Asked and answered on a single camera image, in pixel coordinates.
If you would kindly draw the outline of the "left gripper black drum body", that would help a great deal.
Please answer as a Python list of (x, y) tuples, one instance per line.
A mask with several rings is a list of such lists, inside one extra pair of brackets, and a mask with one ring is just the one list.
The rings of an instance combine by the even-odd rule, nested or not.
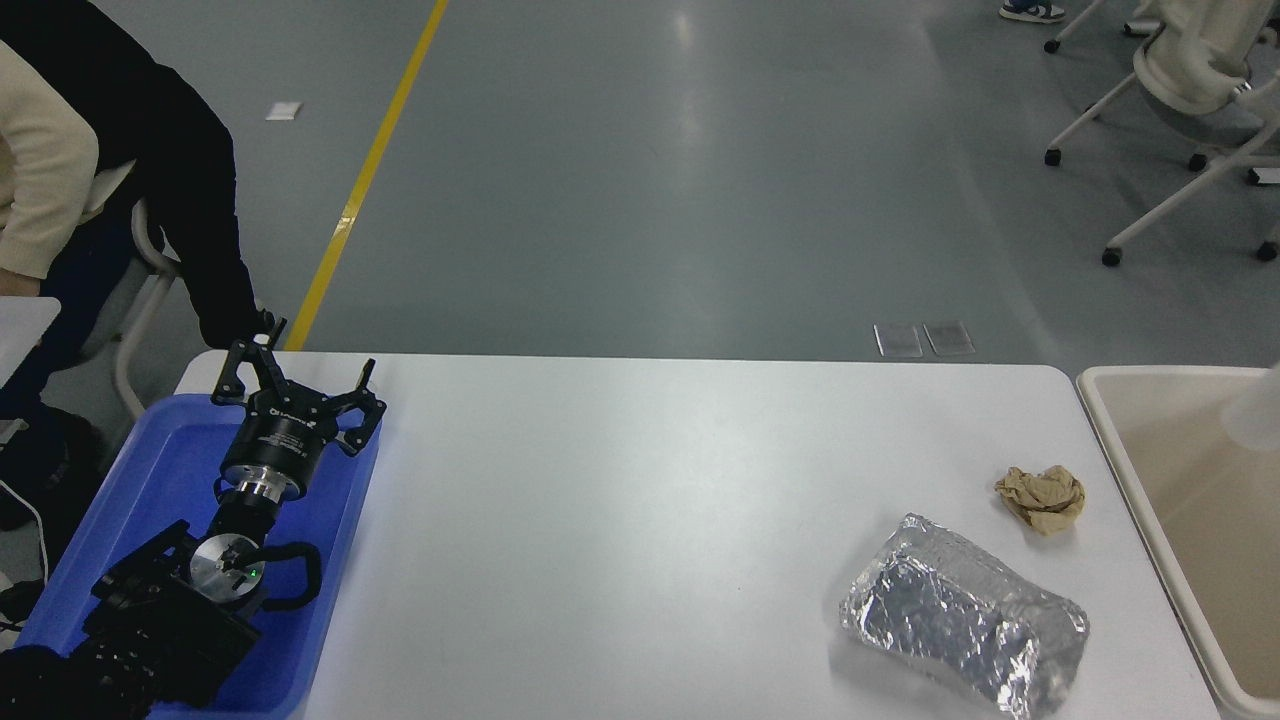
[(260, 389), (246, 401), (246, 416), (220, 464), (221, 479), (238, 484), (255, 473), (283, 477), (291, 489), (307, 489), (337, 415), (328, 396), (311, 389)]

